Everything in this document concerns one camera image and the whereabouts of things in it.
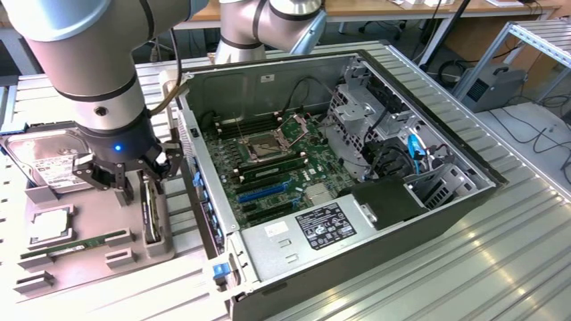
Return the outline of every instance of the motherboard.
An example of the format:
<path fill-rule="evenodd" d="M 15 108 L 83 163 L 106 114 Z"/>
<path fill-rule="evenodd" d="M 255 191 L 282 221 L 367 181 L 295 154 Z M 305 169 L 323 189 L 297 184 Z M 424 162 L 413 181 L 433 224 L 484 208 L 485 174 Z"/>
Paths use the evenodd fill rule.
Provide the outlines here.
<path fill-rule="evenodd" d="M 243 228 L 338 197 L 355 184 L 310 114 L 217 124 L 205 133 L 234 215 Z"/>

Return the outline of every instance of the warning label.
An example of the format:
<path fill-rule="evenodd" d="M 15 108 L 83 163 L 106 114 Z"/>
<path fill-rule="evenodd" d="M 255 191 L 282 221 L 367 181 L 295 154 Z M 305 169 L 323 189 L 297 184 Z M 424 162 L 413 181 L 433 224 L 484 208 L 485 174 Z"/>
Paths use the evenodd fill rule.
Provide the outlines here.
<path fill-rule="evenodd" d="M 39 175 L 54 189 L 83 183 L 83 180 L 73 174 L 73 166 L 74 155 L 45 158 L 34 162 Z"/>
<path fill-rule="evenodd" d="M 295 217 L 313 249 L 322 249 L 358 234 L 338 203 Z"/>

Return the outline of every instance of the robotic arm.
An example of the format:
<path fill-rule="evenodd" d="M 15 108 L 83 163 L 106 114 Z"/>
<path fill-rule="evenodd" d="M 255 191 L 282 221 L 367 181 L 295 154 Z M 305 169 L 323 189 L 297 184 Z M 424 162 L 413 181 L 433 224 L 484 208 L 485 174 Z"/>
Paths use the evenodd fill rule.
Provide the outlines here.
<path fill-rule="evenodd" d="M 93 154 L 75 175 L 95 188 L 129 188 L 126 172 L 157 181 L 178 171 L 178 137 L 155 137 L 131 52 L 190 19 L 209 0 L 3 0 Z M 325 29 L 322 0 L 221 0 L 223 40 L 217 63 L 265 58 L 263 43 L 309 53 Z M 167 163 L 158 164 L 161 153 Z"/>

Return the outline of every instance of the aluminum extrusion table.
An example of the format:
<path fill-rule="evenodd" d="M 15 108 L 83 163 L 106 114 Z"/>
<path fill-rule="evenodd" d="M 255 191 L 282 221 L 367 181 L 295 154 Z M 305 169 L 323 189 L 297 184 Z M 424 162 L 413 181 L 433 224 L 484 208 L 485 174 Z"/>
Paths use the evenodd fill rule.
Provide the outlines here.
<path fill-rule="evenodd" d="M 454 89 L 454 96 L 458 100 L 466 97 L 468 92 L 473 88 L 476 80 L 490 63 L 494 54 L 498 49 L 504 46 L 506 37 L 509 35 L 517 36 L 522 42 L 533 46 L 548 56 L 554 58 L 565 67 L 565 71 L 558 75 L 550 86 L 544 90 L 544 93 L 538 97 L 541 101 L 554 90 L 557 84 L 564 80 L 565 76 L 571 71 L 571 23 L 566 20 L 545 20 L 545 21 L 521 21 L 509 22 L 500 32 L 497 39 L 490 45 L 478 65 L 474 67 L 472 73 L 464 77 L 461 83 Z M 508 63 L 517 56 L 522 47 L 513 52 L 506 58 Z"/>
<path fill-rule="evenodd" d="M 569 320 L 569 195 L 520 158 L 502 138 L 394 47 L 373 41 L 322 46 L 314 52 L 349 49 L 369 50 L 510 185 L 441 237 L 283 311 L 273 320 Z M 286 55 L 269 53 L 271 58 L 281 56 Z M 206 64 L 206 58 L 185 61 L 185 67 Z M 161 101 L 158 74 L 169 68 L 175 68 L 174 62 L 138 66 L 151 108 Z M 42 115 L 42 110 L 58 107 L 59 101 L 46 76 L 21 78 L 17 118 L 46 118 L 49 115 Z M 166 119 L 158 116 L 153 120 L 159 136 L 165 135 Z M 0 188 L 22 184 L 22 175 L 14 167 L 6 169 L 3 165 L 0 175 L 11 180 Z M 225 304 L 206 290 L 210 280 L 201 272 L 206 253 L 182 181 L 171 181 L 169 185 L 171 223 L 182 225 L 175 237 L 178 257 L 138 272 L 15 305 L 19 320 L 229 319 Z M 13 192 L 0 203 L 0 212 L 7 216 L 0 223 L 0 238 L 10 229 L 11 217 L 21 214 L 22 200 Z M 0 243 L 0 253 L 9 247 L 10 240 Z M 7 268 L 0 265 L 0 276 Z M 0 292 L 0 298 L 7 298 L 7 294 Z"/>

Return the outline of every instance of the screw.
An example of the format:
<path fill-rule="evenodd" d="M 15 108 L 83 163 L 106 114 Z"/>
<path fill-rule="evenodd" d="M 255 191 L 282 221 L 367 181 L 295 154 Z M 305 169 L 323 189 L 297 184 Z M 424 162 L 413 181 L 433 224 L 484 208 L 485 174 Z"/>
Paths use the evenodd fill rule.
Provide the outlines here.
<path fill-rule="evenodd" d="M 97 113 L 98 116 L 106 116 L 110 111 L 105 107 L 98 107 L 94 110 L 94 112 Z"/>

